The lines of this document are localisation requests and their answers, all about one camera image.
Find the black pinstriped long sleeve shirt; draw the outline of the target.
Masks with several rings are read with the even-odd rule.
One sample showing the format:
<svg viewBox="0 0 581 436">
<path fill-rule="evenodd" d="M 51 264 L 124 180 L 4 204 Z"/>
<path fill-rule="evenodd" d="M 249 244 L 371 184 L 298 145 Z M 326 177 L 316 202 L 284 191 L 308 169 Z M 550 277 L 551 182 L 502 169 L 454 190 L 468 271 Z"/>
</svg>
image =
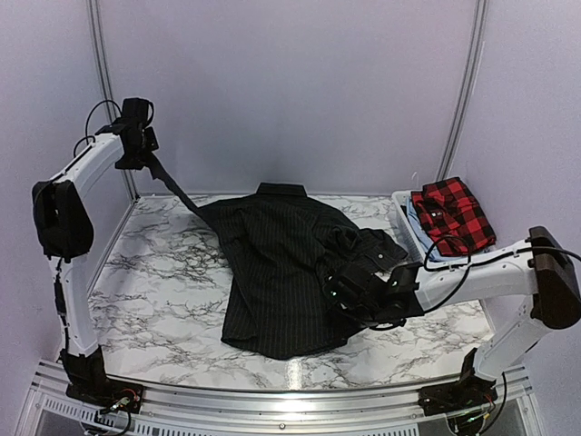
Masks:
<svg viewBox="0 0 581 436">
<path fill-rule="evenodd" d="M 386 272 L 407 257 L 381 229 L 359 228 L 298 184 L 198 206 L 149 155 L 146 165 L 217 235 L 232 272 L 222 342 L 276 360 L 345 345 L 361 325 L 330 307 L 325 282 L 343 265 Z"/>
</svg>

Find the white plastic laundry basket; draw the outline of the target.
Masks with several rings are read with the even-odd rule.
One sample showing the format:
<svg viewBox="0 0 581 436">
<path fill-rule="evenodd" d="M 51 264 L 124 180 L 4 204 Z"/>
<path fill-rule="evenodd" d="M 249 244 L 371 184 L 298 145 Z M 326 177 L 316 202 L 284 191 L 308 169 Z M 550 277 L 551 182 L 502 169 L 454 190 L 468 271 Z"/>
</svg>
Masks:
<svg viewBox="0 0 581 436">
<path fill-rule="evenodd" d="M 405 244 L 411 261 L 420 263 L 417 276 L 419 282 L 417 300 L 422 309 L 428 312 L 440 304 L 457 286 L 466 271 L 465 264 L 468 258 L 448 258 L 446 261 L 438 263 L 432 262 L 427 257 L 427 253 L 424 252 L 414 234 L 406 215 L 409 197 L 410 191 L 399 191 L 391 195 L 391 200 L 395 204 L 399 237 Z M 493 264 L 481 268 L 471 268 L 469 277 L 464 281 L 463 286 L 442 306 L 498 297 L 498 288 L 493 286 L 494 283 L 490 285 L 485 282 L 484 273 L 492 273 L 493 271 Z"/>
</svg>

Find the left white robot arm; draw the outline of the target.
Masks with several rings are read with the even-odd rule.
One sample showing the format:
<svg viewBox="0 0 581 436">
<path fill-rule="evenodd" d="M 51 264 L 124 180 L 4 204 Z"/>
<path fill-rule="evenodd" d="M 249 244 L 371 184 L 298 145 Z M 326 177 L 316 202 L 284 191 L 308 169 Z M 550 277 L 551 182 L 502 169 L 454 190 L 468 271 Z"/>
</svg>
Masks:
<svg viewBox="0 0 581 436">
<path fill-rule="evenodd" d="M 158 147 L 151 127 L 151 101 L 127 98 L 118 110 L 113 122 L 79 141 L 64 169 L 34 185 L 33 218 L 52 274 L 62 332 L 59 356 L 69 380 L 67 395 L 113 410 L 137 411 L 143 386 L 114 380 L 106 373 L 103 350 L 91 324 L 85 272 L 94 243 L 85 197 L 109 168 L 140 170 L 144 156 Z"/>
</svg>

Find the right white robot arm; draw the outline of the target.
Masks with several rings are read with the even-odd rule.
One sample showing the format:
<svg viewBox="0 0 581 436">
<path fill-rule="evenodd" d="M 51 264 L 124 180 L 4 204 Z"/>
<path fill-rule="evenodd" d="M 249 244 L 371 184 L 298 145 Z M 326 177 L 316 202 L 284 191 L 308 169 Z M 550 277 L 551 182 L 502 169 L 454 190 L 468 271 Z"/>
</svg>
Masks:
<svg viewBox="0 0 581 436">
<path fill-rule="evenodd" d="M 322 294 L 341 315 L 371 330 L 398 328 L 451 304 L 524 296 L 513 319 L 466 355 L 457 380 L 419 390 L 419 406 L 435 415 L 495 400 L 496 384 L 511 364 L 544 336 L 579 322 L 579 261 L 537 226 L 507 248 L 446 266 L 401 264 L 386 280 L 347 263 L 327 279 Z"/>
</svg>

